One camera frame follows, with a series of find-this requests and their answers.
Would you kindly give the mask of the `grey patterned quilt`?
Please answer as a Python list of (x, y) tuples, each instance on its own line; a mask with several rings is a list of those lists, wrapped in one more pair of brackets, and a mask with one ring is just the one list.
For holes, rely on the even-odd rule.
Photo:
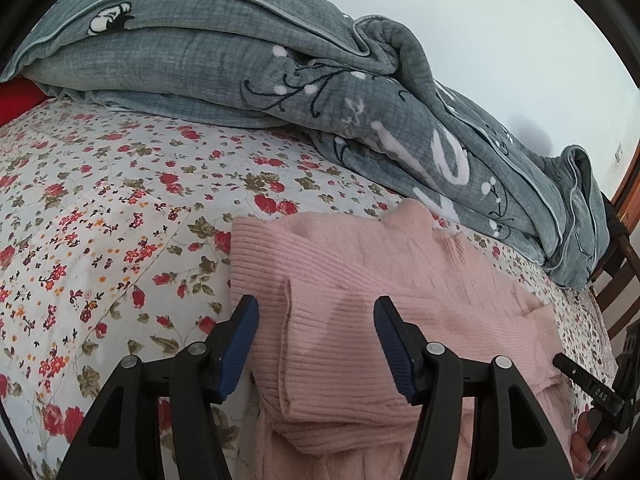
[(232, 128), (322, 156), (584, 286), (606, 252), (587, 153), (526, 148), (437, 81), (405, 25), (326, 0), (58, 0), (3, 66), (52, 96)]

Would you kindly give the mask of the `floral bed sheet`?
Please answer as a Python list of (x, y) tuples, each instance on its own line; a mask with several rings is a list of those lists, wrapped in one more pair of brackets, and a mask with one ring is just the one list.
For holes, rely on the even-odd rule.
[(1, 404), (53, 479), (125, 356), (170, 358), (254, 295), (248, 367), (213, 411), (238, 479), (395, 479), (419, 412), (373, 325), (379, 296), (463, 359), (508, 356), (561, 441), (614, 352), (590, 292), (323, 159), (292, 130), (62, 100), (1, 129)]

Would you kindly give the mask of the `red pillow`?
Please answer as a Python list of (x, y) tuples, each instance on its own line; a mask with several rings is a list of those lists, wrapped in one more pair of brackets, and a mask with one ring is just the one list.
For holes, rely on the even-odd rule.
[(12, 122), (47, 99), (30, 80), (18, 77), (0, 84), (0, 125)]

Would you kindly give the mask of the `brown wooden door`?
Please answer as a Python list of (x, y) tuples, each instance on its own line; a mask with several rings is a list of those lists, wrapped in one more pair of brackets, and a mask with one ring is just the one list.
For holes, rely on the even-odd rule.
[(634, 194), (634, 188), (636, 187), (636, 181), (639, 177), (639, 153), (634, 154), (634, 159), (631, 161), (627, 168), (622, 182), (618, 186), (611, 202), (616, 211), (620, 211), (624, 208), (628, 202), (629, 197)]

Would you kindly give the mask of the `pink knit sweater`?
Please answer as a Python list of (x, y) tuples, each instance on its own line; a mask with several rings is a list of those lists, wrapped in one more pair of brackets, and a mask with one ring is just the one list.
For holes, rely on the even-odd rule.
[(405, 200), (232, 224), (259, 479), (567, 479), (554, 311)]

